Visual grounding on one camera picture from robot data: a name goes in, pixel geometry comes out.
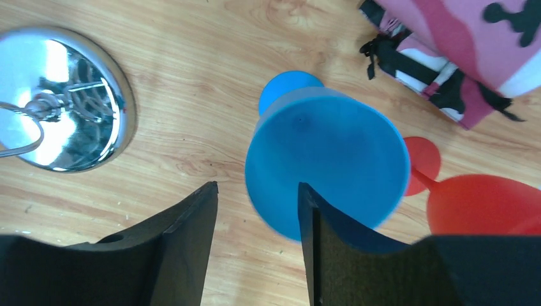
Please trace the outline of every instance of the blue cup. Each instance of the blue cup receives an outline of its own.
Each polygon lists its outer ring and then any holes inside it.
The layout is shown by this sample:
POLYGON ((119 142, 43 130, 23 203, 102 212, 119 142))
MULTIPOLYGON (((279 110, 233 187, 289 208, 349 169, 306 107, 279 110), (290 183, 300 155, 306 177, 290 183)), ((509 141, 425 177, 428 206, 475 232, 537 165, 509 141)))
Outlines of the blue cup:
POLYGON ((299 182, 375 228, 406 191, 410 160, 400 133, 380 112, 324 87, 309 73, 289 71, 261 94, 245 175, 263 220, 299 241, 299 182))

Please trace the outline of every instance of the pink camouflage bag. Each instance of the pink camouflage bag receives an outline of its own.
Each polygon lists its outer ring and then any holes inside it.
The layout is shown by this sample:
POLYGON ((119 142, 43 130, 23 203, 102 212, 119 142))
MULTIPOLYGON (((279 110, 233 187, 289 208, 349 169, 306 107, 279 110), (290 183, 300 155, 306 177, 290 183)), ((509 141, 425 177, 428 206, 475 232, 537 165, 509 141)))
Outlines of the pink camouflage bag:
POLYGON ((470 129, 541 85, 541 0, 366 0, 380 31, 360 50, 470 129))

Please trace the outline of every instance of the camouflage fabric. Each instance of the camouflage fabric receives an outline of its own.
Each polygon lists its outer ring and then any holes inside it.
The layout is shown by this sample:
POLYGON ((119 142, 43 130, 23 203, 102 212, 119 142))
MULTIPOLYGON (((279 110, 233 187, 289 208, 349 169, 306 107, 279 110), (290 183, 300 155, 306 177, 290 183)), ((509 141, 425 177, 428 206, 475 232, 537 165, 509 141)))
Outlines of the camouflage fabric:
MULTIPOLYGON (((505 110, 509 98, 541 85, 541 0, 367 0, 360 9, 384 35, 378 44, 393 41, 396 57, 430 71, 379 67, 466 129, 494 109, 519 121, 505 110)), ((371 43, 361 51, 382 54, 371 43)))

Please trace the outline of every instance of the floor plank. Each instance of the floor plank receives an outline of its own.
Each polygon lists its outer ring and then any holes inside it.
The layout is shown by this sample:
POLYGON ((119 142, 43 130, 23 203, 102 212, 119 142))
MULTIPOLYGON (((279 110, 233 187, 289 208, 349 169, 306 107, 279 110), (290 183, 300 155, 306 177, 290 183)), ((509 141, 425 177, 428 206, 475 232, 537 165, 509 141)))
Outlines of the floor plank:
MULTIPOLYGON (((89 36, 127 72, 139 123, 123 155, 63 175, 0 159, 0 233, 68 245, 97 239, 169 207, 208 180, 219 213, 202 305, 307 305, 300 246, 256 215, 244 158, 257 101, 276 74, 301 69, 388 116, 404 136, 439 146, 439 179, 489 173, 541 184, 541 91, 516 101, 515 123, 491 115, 463 131, 413 93, 366 77, 357 52, 374 35, 359 0, 2 0, 0 31, 52 24, 89 36)), ((427 193, 403 201, 381 231, 426 234, 427 193)))

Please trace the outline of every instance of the wood grain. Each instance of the wood grain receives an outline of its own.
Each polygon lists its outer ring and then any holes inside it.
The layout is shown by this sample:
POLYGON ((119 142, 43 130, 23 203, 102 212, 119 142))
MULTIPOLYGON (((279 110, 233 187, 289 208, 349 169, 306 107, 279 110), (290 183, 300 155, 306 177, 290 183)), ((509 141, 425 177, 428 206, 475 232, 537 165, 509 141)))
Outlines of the wood grain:
MULTIPOLYGON (((463 131, 382 74, 358 49, 374 35, 359 0, 2 0, 0 31, 50 24, 108 50, 127 72, 138 130, 116 160, 65 175, 0 159, 0 233, 53 244, 95 242, 177 203, 208 180, 219 212, 202 305, 307 305, 299 244, 275 235, 246 196, 244 158, 263 86, 301 69, 388 116, 404 136, 439 146, 439 179, 490 173, 538 186, 541 91, 463 131)), ((381 232, 428 234, 426 193, 407 198, 381 232)))

